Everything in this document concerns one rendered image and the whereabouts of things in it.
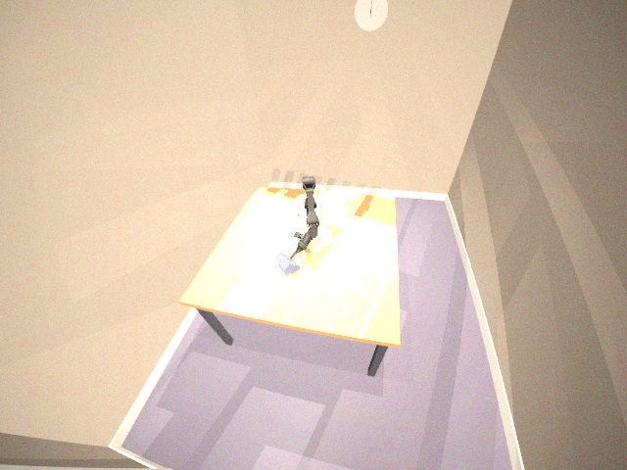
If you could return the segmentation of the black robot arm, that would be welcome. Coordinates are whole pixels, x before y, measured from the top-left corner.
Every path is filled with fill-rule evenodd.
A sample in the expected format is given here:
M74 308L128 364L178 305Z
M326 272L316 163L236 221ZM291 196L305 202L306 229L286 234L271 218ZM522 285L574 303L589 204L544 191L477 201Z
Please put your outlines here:
M311 238L315 238L318 235L317 228L319 226L319 219L316 217L316 213L314 211L314 209L316 209L316 202L314 200L315 177L313 175L303 176L302 183L307 194L307 198L305 199L305 210L307 210L306 223L307 228L309 228L307 232ZM302 241L305 234L295 232L294 237L297 237Z

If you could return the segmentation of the grey sloped panel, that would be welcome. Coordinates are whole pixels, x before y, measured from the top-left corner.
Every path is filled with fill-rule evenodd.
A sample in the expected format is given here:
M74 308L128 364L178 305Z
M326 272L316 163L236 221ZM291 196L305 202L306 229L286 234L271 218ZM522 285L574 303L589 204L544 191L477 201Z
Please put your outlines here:
M275 266L284 278L300 269L299 265L286 254L279 252L275 259L278 262Z

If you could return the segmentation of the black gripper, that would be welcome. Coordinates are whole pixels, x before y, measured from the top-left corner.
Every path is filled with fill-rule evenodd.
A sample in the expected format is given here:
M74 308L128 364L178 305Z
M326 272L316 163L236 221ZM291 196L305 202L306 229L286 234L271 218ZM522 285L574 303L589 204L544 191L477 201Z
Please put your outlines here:
M306 250L306 249L308 248L308 244L309 244L309 242L310 242L312 239L313 239L313 238L311 238L311 237L310 237L310 235L309 235L309 233L308 233L308 232L307 232L307 233L305 233L305 237L303 238L303 240L301 241L301 240L299 239L299 242L298 242L298 247L297 247L297 249L296 249L296 251L295 251L295 253L294 253L294 254L296 255L297 253L299 253L299 252L301 252L301 251L303 251L303 250Z

